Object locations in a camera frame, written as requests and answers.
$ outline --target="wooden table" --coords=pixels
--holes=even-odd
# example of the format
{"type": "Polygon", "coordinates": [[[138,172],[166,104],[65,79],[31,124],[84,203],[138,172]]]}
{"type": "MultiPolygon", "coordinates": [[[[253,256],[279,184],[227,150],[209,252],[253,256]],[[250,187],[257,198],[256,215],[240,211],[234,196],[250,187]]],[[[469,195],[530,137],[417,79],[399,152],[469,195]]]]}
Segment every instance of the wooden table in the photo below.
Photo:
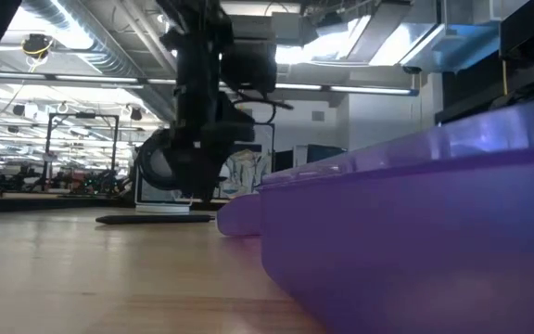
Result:
{"type": "Polygon", "coordinates": [[[105,226],[130,210],[0,213],[0,334],[323,333],[215,224],[105,226]]]}

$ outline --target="ceiling pipe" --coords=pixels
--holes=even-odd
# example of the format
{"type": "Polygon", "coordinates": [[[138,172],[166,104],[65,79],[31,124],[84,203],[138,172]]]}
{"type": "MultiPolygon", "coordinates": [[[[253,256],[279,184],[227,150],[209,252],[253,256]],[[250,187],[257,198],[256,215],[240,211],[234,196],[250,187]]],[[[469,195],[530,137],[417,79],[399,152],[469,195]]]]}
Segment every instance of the ceiling pipe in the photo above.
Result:
{"type": "Polygon", "coordinates": [[[123,3],[123,1],[112,0],[112,3],[119,10],[119,12],[127,19],[127,23],[129,23],[131,28],[133,28],[133,31],[135,32],[135,34],[137,34],[137,37],[139,37],[139,39],[144,43],[144,45],[146,45],[147,49],[152,54],[154,59],[159,63],[159,65],[164,70],[166,70],[168,73],[170,73],[171,75],[174,75],[175,72],[174,72],[173,65],[169,62],[169,60],[164,55],[162,55],[162,53],[160,52],[161,49],[158,50],[157,45],[154,42],[152,42],[152,40],[158,39],[158,37],[153,34],[150,34],[150,36],[147,36],[144,33],[144,31],[139,27],[139,24],[137,24],[137,21],[134,19],[134,17],[131,16],[131,13],[129,12],[127,7],[125,7],[125,4],[123,3]]]}
{"type": "Polygon", "coordinates": [[[139,20],[139,23],[141,23],[144,26],[144,29],[146,29],[146,32],[149,34],[148,38],[151,38],[152,43],[156,45],[159,52],[164,56],[164,59],[168,61],[168,63],[172,67],[172,73],[175,74],[176,71],[176,59],[174,56],[169,52],[169,50],[166,49],[166,46],[162,44],[162,42],[159,40],[160,36],[158,35],[158,32],[154,29],[154,27],[149,23],[147,20],[147,16],[144,14],[144,12],[141,10],[141,8],[133,1],[133,0],[122,0],[125,5],[130,9],[130,12],[133,13],[133,16],[139,20]]]}
{"type": "MultiPolygon", "coordinates": [[[[95,52],[103,52],[103,54],[80,55],[79,57],[102,74],[107,76],[146,76],[81,1],[23,0],[22,8],[49,21],[61,32],[70,32],[76,29],[83,31],[92,39],[90,49],[95,52]]],[[[131,91],[131,93],[139,96],[145,102],[146,107],[152,110],[159,119],[165,122],[175,119],[170,90],[145,86],[143,89],[131,91]]]]}

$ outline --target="white wall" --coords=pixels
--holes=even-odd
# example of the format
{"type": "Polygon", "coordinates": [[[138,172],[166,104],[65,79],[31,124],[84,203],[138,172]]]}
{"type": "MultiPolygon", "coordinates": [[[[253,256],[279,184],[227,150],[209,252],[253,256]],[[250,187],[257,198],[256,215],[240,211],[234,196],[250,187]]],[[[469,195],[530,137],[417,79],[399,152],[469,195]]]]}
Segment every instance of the white wall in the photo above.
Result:
{"type": "MultiPolygon", "coordinates": [[[[277,109],[275,124],[275,151],[292,149],[296,145],[336,146],[337,110],[329,108],[324,101],[286,101],[294,106],[293,110],[277,109]],[[324,122],[312,120],[313,111],[324,111],[324,122]]],[[[246,103],[244,109],[252,109],[257,122],[266,122],[272,115],[272,107],[258,103],[246,103]]],[[[256,126],[256,143],[263,149],[271,149],[271,128],[256,126]]]]}
{"type": "Polygon", "coordinates": [[[441,75],[430,74],[419,96],[349,95],[339,108],[338,141],[347,138],[354,150],[428,129],[442,109],[441,92],[441,75]]]}

